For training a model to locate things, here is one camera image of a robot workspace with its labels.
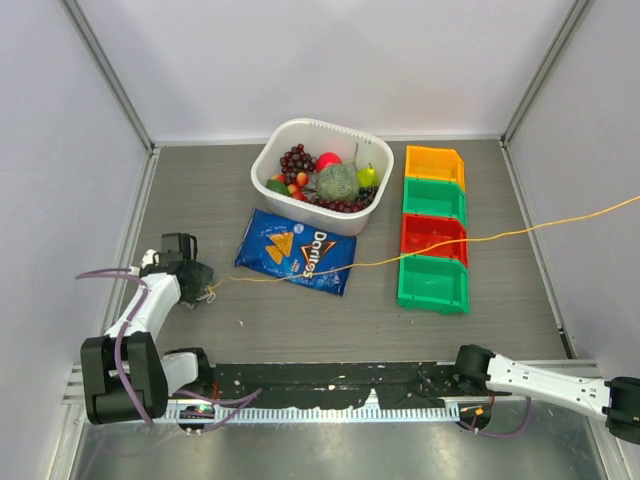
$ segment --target yellow wire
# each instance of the yellow wire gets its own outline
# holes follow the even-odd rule
[[[537,225],[533,225],[531,227],[528,228],[523,228],[522,230],[513,230],[510,232],[503,232],[503,233],[498,233],[497,235],[493,235],[491,237],[480,237],[480,238],[460,238],[460,239],[456,239],[456,240],[447,240],[445,242],[440,242],[440,243],[436,243],[435,245],[431,245],[430,247],[427,248],[423,248],[422,250],[418,250],[416,252],[412,252],[412,253],[404,253],[402,255],[398,255],[397,257],[393,257],[393,258],[388,258],[386,260],[381,260],[379,262],[370,262],[370,263],[352,263],[351,265],[346,265],[344,267],[340,267],[340,268],[334,268],[332,270],[326,270],[324,272],[314,272],[313,275],[326,275],[328,273],[336,273],[336,272],[340,272],[342,270],[346,270],[348,268],[353,268],[353,267],[379,267],[381,265],[386,265],[387,263],[392,263],[392,262],[398,262],[400,260],[402,260],[403,258],[407,258],[407,257],[411,257],[413,255],[420,255],[422,253],[426,253],[430,250],[433,250],[434,248],[438,248],[438,247],[442,247],[444,245],[451,245],[453,243],[480,243],[480,242],[490,242],[492,240],[498,240],[499,238],[503,238],[503,237],[510,237],[513,235],[522,235],[525,233],[529,233],[529,232],[533,232],[534,230],[539,230],[541,228],[546,228],[546,227],[553,227],[555,225],[563,225],[565,223],[573,223],[573,222],[580,222],[582,220],[589,220],[590,218],[594,218],[600,215],[604,215],[605,213],[609,213],[612,212],[618,208],[624,207],[625,205],[629,205],[630,203],[636,202],[640,200],[640,195],[633,197],[633,198],[629,198],[628,200],[625,200],[623,202],[620,202],[616,205],[613,205],[611,207],[605,208],[603,210],[599,210],[597,212],[593,212],[590,213],[588,215],[581,215],[579,217],[571,217],[571,218],[565,218],[562,220],[555,220],[553,222],[546,222],[546,223],[539,223]],[[253,278],[253,277],[233,277],[233,276],[227,276],[225,278],[223,278],[222,280],[220,280],[218,283],[216,283],[215,285],[207,285],[207,292],[208,293],[212,293],[216,288],[218,288],[220,285],[222,285],[225,281],[227,280],[232,280],[234,282],[256,282],[256,283],[276,283],[276,282],[284,282],[286,280],[293,280],[295,278],[300,278],[302,277],[302,274],[298,274],[298,275],[290,275],[288,277],[281,277],[281,278]]]

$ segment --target white wall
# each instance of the white wall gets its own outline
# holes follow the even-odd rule
[[[44,478],[145,153],[56,1],[0,2],[0,476]]]
[[[571,0],[81,0],[150,135],[499,134]]]
[[[640,195],[639,17],[636,0],[594,2],[516,135],[534,221]],[[640,377],[639,219],[640,202],[539,234],[573,345],[608,377]]]

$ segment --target doritos logo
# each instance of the doritos logo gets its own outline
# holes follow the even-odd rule
[[[325,242],[327,239],[327,234],[324,232],[316,231],[313,236],[313,242],[310,245],[304,245],[300,247],[302,250],[302,254],[304,255],[306,265],[304,267],[304,271],[302,272],[302,276],[305,278],[312,278],[313,272],[316,269],[316,265],[320,263],[322,258],[327,254],[331,248],[337,242]]]

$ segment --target doritos bag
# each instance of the doritos bag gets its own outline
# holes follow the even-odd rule
[[[253,209],[235,266],[342,296],[351,269],[313,275],[353,263],[356,238],[325,232],[304,223]]]

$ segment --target gray table surface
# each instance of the gray table surface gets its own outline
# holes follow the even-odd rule
[[[412,142],[456,148],[465,160],[469,235],[523,228],[497,141]],[[356,261],[399,253],[405,142],[391,142],[395,168],[358,237]],[[163,148],[136,261],[160,236],[196,235],[216,279],[260,275],[234,268],[251,209],[266,209],[249,170],[262,145]],[[472,313],[440,316],[396,305],[398,265],[353,269],[343,298],[286,282],[226,283],[212,305],[175,307],[159,351],[202,346],[213,362],[452,360],[476,343],[517,359],[565,353],[526,235],[469,245]]]

